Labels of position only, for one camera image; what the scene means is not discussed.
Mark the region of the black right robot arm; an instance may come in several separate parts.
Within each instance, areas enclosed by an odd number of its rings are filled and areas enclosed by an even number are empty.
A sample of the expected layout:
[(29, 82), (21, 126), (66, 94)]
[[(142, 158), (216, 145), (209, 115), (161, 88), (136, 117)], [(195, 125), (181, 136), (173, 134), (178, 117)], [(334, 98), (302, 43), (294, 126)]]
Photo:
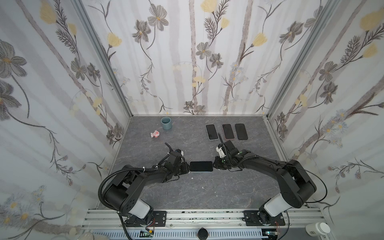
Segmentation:
[(231, 141), (220, 143), (216, 151), (219, 155), (215, 157), (213, 168), (253, 170), (278, 183), (279, 194), (262, 204), (256, 213), (245, 214), (244, 221), (251, 226), (280, 224), (284, 211), (301, 208), (317, 191), (317, 186), (310, 177), (311, 172), (305, 170), (296, 160), (275, 161), (248, 150), (239, 151)]

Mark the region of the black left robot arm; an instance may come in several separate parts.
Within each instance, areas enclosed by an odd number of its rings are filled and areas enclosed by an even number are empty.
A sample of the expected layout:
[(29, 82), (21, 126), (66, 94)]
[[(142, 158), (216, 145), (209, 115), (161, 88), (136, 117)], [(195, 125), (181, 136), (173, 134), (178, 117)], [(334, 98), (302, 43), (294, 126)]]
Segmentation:
[(107, 176), (100, 184), (98, 198), (105, 207), (117, 212), (127, 239), (131, 236), (127, 230), (127, 223), (123, 219), (132, 218), (134, 224), (144, 227), (155, 224), (154, 209), (140, 199), (145, 186), (156, 183), (168, 183), (173, 177), (190, 171), (190, 166), (180, 149), (169, 148), (167, 155), (151, 168), (135, 168), (131, 165), (124, 166), (121, 170)]

